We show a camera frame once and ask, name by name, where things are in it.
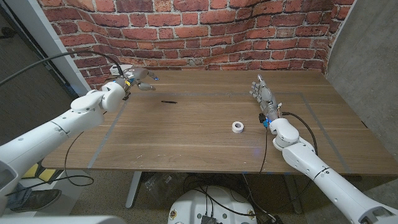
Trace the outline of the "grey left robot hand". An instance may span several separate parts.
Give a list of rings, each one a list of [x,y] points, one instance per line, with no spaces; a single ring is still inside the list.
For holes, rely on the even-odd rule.
[[[156,88],[148,83],[144,83],[142,79],[145,77],[151,77],[154,80],[158,80],[158,77],[154,74],[154,72],[146,69],[146,68],[127,68],[123,70],[124,76],[128,79],[128,82],[131,85],[136,85],[138,89],[142,91],[156,90]]]

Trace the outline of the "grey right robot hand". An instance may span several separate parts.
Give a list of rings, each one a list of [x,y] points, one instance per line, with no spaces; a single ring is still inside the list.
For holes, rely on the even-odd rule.
[[[273,122],[280,116],[277,109],[277,101],[270,89],[267,87],[260,74],[257,75],[258,82],[252,82],[249,94],[259,103],[261,111],[268,117],[269,122]]]

